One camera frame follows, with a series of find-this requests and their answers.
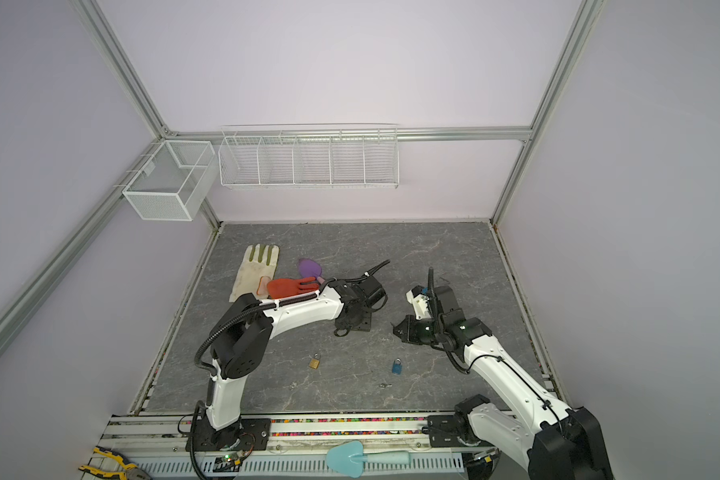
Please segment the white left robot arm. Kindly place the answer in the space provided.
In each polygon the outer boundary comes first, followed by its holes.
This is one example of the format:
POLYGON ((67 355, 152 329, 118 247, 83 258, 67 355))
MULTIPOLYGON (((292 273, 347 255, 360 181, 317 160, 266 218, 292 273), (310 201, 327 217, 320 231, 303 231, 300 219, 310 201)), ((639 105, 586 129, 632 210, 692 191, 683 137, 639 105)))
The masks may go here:
POLYGON ((388 301, 375 274, 389 263, 384 260, 355 278, 329 279, 307 293, 274 300, 244 294, 233 302, 194 354, 195 366, 209 381, 206 399, 195 406, 186 450, 263 449, 269 429, 245 425, 241 405, 246 381, 270 340, 324 321, 334 324, 338 338, 369 330, 373 314, 388 301))

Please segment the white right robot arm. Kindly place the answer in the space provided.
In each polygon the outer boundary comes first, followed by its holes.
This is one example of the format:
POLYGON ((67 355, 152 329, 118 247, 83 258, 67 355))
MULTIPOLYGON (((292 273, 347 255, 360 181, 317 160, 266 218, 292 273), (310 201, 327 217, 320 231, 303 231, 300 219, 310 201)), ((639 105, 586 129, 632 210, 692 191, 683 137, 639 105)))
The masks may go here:
POLYGON ((610 479, 601 425, 586 408, 573 408, 547 391, 505 350, 478 318, 468 318, 453 290, 433 276, 406 295, 414 312, 394 326, 403 342, 444 352, 456 370, 480 376, 508 407, 486 396, 458 403, 451 415, 428 418, 434 447, 491 445, 532 479, 610 479))

